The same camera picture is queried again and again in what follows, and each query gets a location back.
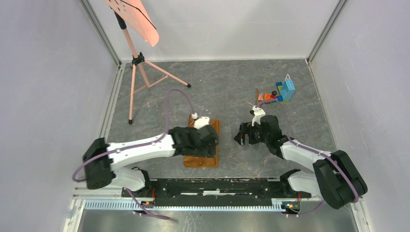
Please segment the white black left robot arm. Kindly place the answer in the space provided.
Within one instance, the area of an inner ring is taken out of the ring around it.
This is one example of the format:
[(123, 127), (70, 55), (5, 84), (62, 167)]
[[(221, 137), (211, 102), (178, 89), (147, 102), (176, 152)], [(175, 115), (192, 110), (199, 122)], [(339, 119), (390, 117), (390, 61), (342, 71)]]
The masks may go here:
[(98, 138), (82, 156), (87, 188), (102, 189), (112, 184), (146, 197), (152, 191), (147, 173), (128, 169), (127, 165), (179, 155), (213, 158), (218, 140), (211, 125), (200, 129), (175, 127), (158, 136), (124, 143), (107, 144), (104, 138)]

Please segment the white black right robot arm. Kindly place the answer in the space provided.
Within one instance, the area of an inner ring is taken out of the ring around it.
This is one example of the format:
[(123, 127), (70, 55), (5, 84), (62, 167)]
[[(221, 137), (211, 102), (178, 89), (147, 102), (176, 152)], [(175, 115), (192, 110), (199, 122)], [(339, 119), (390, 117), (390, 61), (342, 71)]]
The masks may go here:
[(276, 116), (267, 115), (258, 122), (244, 122), (234, 140), (240, 145), (263, 143), (269, 152), (308, 168), (311, 172), (293, 170), (282, 175), (279, 191), (292, 197), (298, 191), (321, 198), (333, 209), (358, 202), (368, 186), (349, 155), (343, 150), (319, 151), (282, 133)]

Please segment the orange cloth napkin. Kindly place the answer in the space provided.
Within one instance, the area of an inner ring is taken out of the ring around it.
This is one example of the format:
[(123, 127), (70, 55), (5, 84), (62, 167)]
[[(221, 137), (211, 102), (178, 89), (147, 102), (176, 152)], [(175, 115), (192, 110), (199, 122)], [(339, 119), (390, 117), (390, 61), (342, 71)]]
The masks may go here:
[[(220, 120), (211, 119), (210, 125), (217, 131), (220, 135)], [(201, 158), (194, 156), (185, 156), (184, 157), (184, 166), (188, 168), (216, 168), (219, 166), (219, 146), (216, 146), (214, 158)]]

